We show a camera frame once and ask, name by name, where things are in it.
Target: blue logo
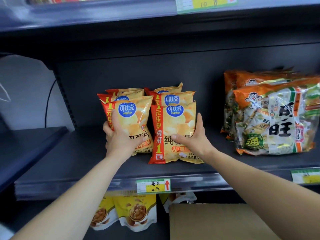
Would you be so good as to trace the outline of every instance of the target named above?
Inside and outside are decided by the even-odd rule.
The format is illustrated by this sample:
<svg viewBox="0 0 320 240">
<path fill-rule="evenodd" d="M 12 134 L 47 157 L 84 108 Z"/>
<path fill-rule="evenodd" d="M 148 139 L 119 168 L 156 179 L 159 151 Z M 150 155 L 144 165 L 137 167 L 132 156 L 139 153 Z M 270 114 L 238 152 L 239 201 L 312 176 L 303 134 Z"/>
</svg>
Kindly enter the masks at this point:
<svg viewBox="0 0 320 240">
<path fill-rule="evenodd" d="M 166 105 L 179 104 L 180 98 L 177 95 L 169 94 L 164 97 L 164 102 Z"/>
<path fill-rule="evenodd" d="M 115 99 L 115 101 L 119 101 L 119 100 L 129 100 L 129 98 L 127 96 L 119 96 Z"/>
<path fill-rule="evenodd" d="M 122 103 L 119 105 L 119 114 L 123 117 L 131 117 L 136 112 L 137 108 L 134 103 Z"/>
<path fill-rule="evenodd" d="M 167 113 L 170 116 L 178 117 L 183 114 L 183 107 L 181 105 L 177 106 L 168 106 Z"/>
</svg>

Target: price tag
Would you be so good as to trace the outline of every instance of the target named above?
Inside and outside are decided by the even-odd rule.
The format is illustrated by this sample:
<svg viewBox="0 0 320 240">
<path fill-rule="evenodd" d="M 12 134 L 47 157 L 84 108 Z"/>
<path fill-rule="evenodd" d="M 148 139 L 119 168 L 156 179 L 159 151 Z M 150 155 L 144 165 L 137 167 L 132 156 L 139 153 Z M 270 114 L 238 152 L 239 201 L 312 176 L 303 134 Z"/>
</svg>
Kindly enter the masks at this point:
<svg viewBox="0 0 320 240">
<path fill-rule="evenodd" d="M 157 194 L 171 192 L 170 178 L 137 180 L 138 194 Z"/>
<path fill-rule="evenodd" d="M 237 0 L 176 0 L 178 14 L 234 5 Z"/>
<path fill-rule="evenodd" d="M 320 183 L 320 169 L 302 169 L 291 171 L 292 181 L 297 184 Z"/>
</svg>

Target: person's right arm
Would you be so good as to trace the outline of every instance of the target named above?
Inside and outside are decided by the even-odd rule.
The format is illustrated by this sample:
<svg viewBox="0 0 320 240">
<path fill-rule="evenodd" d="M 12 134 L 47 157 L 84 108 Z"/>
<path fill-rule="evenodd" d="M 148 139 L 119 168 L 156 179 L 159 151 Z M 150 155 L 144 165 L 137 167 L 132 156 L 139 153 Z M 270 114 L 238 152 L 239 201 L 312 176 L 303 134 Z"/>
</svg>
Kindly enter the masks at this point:
<svg viewBox="0 0 320 240">
<path fill-rule="evenodd" d="M 200 114 L 193 137 L 171 138 L 214 167 L 281 239 L 319 238 L 320 194 L 218 151 L 205 135 Z"/>
</svg>

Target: cardboard box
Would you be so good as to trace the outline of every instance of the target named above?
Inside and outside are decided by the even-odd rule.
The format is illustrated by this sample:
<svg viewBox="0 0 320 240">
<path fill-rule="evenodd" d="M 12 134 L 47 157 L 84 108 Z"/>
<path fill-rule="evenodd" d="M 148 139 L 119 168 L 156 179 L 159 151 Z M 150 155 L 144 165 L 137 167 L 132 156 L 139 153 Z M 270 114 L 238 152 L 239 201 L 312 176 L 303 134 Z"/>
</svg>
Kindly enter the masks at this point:
<svg viewBox="0 0 320 240">
<path fill-rule="evenodd" d="M 246 204 L 172 204 L 170 240 L 279 240 Z"/>
</svg>

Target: upper shelf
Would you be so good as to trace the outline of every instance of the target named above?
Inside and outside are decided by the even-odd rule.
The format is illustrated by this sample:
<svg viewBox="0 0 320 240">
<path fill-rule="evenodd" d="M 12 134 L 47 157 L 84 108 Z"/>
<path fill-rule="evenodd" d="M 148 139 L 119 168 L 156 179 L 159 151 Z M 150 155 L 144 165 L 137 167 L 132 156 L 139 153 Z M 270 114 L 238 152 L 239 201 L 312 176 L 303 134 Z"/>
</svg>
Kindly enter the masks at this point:
<svg viewBox="0 0 320 240">
<path fill-rule="evenodd" d="M 52 127 L 0 133 L 0 192 L 50 151 L 67 131 L 66 127 Z"/>
<path fill-rule="evenodd" d="M 205 12 L 314 4 L 320 4 L 320 0 L 238 0 L 234 6 Z M 0 0 L 0 32 L 175 15 L 175 0 L 93 0 L 43 5 L 29 5 L 25 0 Z"/>
<path fill-rule="evenodd" d="M 213 129 L 207 129 L 206 135 L 220 151 L 290 181 L 290 169 L 320 167 L 319 147 L 308 153 L 240 156 L 234 143 L 226 141 L 225 135 Z M 320 131 L 317 132 L 315 142 L 319 145 Z M 68 134 L 15 182 L 17 199 L 57 198 L 104 158 L 104 146 L 105 134 L 101 128 L 83 128 Z M 148 164 L 150 157 L 150 154 L 138 154 L 129 158 L 115 174 L 108 191 L 136 190 L 136 180 L 145 178 L 171 178 L 172 191 L 175 192 L 230 188 L 220 174 L 208 164 L 183 161 Z"/>
</svg>

